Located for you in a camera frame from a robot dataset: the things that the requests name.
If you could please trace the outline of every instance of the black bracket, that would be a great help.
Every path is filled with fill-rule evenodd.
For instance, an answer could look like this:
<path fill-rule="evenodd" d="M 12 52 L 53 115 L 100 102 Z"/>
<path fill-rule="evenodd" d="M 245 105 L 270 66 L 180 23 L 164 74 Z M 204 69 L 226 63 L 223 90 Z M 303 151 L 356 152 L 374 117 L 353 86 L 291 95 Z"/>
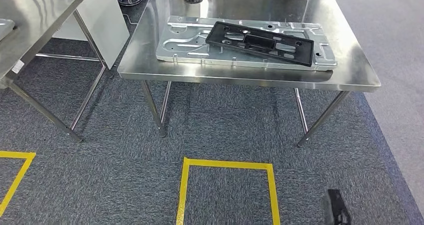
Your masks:
<path fill-rule="evenodd" d="M 313 40 L 221 21 L 215 23 L 206 43 L 306 67 L 313 62 Z"/>

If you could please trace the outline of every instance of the table top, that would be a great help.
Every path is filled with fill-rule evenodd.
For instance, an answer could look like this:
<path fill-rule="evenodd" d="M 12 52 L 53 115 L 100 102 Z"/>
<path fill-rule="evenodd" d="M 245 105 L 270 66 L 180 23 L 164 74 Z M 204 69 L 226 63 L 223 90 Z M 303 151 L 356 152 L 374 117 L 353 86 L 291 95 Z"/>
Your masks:
<path fill-rule="evenodd" d="M 29 63 L 82 1 L 0 0 L 0 18 L 15 23 L 0 41 L 0 87 L 7 87 L 16 75 L 15 64 Z"/>
<path fill-rule="evenodd" d="M 338 66 L 333 71 L 301 71 L 159 61 L 156 48 L 170 15 L 321 24 Z M 336 0 L 149 0 L 118 72 L 135 80 L 336 91 L 373 92 L 381 86 Z"/>

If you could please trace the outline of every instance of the yellow tape square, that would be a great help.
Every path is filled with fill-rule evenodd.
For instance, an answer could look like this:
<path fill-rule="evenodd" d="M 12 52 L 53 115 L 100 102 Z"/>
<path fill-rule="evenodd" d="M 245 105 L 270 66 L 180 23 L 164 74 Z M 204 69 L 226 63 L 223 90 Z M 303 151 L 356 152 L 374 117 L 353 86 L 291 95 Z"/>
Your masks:
<path fill-rule="evenodd" d="M 12 199 L 13 194 L 16 191 L 16 188 L 18 188 L 19 183 L 24 177 L 25 172 L 30 167 L 30 164 L 33 161 L 33 158 L 35 156 L 36 156 L 35 152 L 0 151 L 0 158 L 25 159 L 25 162 L 23 163 L 22 167 L 20 168 L 19 172 L 17 173 L 15 179 L 12 182 L 12 185 L 7 191 L 6 196 L 4 196 L 3 201 L 0 203 L 0 218 L 5 212 L 6 207 L 8 206 L 9 202 Z"/>
<path fill-rule="evenodd" d="M 184 224 L 184 211 L 186 209 L 187 185 L 189 182 L 190 166 L 266 170 L 266 174 L 268 176 L 272 224 L 273 225 L 280 224 L 280 213 L 278 208 L 276 181 L 274 178 L 274 169 L 273 169 L 272 163 L 203 160 L 203 159 L 190 159 L 190 158 L 184 157 L 184 162 L 182 163 L 181 184 L 179 186 L 179 202 L 178 202 L 178 210 L 176 213 L 176 225 Z"/>

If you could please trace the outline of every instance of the table leg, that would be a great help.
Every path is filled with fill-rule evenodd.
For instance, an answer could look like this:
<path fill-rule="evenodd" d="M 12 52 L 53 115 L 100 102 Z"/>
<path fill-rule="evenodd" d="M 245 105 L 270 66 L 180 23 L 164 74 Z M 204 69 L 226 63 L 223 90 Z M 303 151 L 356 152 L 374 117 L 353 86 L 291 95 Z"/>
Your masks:
<path fill-rule="evenodd" d="M 341 91 L 334 100 L 330 103 L 327 109 L 321 114 L 316 122 L 310 127 L 309 131 L 300 139 L 297 143 L 298 147 L 302 147 L 303 144 L 309 140 L 312 134 L 324 123 L 324 121 L 334 112 L 334 110 L 340 105 L 340 103 L 350 94 L 350 91 Z"/>
<path fill-rule="evenodd" d="M 72 129 L 66 126 L 59 118 L 57 118 L 53 113 L 47 110 L 41 103 L 31 97 L 26 91 L 16 85 L 14 82 L 10 83 L 9 88 L 12 89 L 16 94 L 22 97 L 25 101 L 31 104 L 35 109 L 37 109 L 40 113 L 46 116 L 50 121 L 52 121 L 56 126 L 62 129 L 65 133 L 69 134 L 73 139 L 77 142 L 81 142 L 82 138 L 79 137 Z"/>
<path fill-rule="evenodd" d="M 171 81 L 168 81 L 168 84 L 166 86 L 165 97 L 163 98 L 162 110 L 160 112 L 160 115 L 158 113 L 158 109 L 156 107 L 155 101 L 153 100 L 152 93 L 150 92 L 149 84 L 145 80 L 142 80 L 141 87 L 143 88 L 144 96 L 147 100 L 147 104 L 150 108 L 151 114 L 153 115 L 153 120 L 156 123 L 157 129 L 159 129 L 159 134 L 162 137 L 165 137 L 166 133 L 164 129 L 164 117 L 165 117 L 165 111 L 167 109 L 168 96 L 170 94 L 170 89 L 171 89 Z"/>
<path fill-rule="evenodd" d="M 102 75 L 106 72 L 108 73 L 108 77 L 112 77 L 112 72 L 108 69 L 108 66 L 105 62 L 105 59 L 103 58 L 102 54 L 100 53 L 99 48 L 97 47 L 96 43 L 94 42 L 94 39 L 92 37 L 92 35 L 90 34 L 90 31 L 88 30 L 86 24 L 84 23 L 83 19 L 81 18 L 80 13 L 78 12 L 78 10 L 75 10 L 73 12 L 73 16 L 75 17 L 79 27 L 81 28 L 82 32 L 84 33 L 85 37 L 87 38 L 88 44 L 90 45 L 91 49 L 94 51 L 96 57 L 98 58 L 98 60 L 101 63 L 101 70 L 100 73 L 97 75 L 96 79 L 94 80 L 94 83 L 91 85 L 88 94 L 85 96 L 84 101 L 82 102 L 82 105 L 79 107 L 79 110 L 72 122 L 72 125 L 70 126 L 70 128 L 72 130 L 75 129 L 75 127 L 77 126 L 78 121 L 80 120 L 81 116 L 83 115 L 84 110 L 87 107 L 87 104 L 90 101 L 90 98 L 92 97 L 97 85 L 100 82 L 100 79 L 102 78 Z"/>

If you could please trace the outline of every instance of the gray carpet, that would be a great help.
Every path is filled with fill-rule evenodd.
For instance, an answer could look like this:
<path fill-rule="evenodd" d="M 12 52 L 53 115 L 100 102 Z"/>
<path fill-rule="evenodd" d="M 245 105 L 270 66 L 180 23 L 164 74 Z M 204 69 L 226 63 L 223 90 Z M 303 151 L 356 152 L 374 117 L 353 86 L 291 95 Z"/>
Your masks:
<path fill-rule="evenodd" d="M 124 12 L 136 21 L 142 10 Z M 90 55 L 87 44 L 58 39 L 44 51 Z M 69 124 L 99 69 L 95 62 L 35 58 L 17 83 Z M 150 85 L 160 104 L 166 83 Z M 335 95 L 301 91 L 309 124 Z M 76 128 L 84 142 L 75 143 L 1 90 L 0 151 L 37 155 L 0 224 L 174 224 L 183 157 L 272 163 L 282 224 L 322 224 L 328 188 L 341 190 L 353 224 L 408 224 L 359 104 L 349 96 L 298 148 L 302 127 L 292 89 L 175 82 L 168 135 L 160 138 L 140 83 L 115 74 L 102 79 Z M 0 198 L 22 162 L 5 159 Z M 190 168 L 185 218 L 187 225 L 271 224 L 266 173 Z"/>

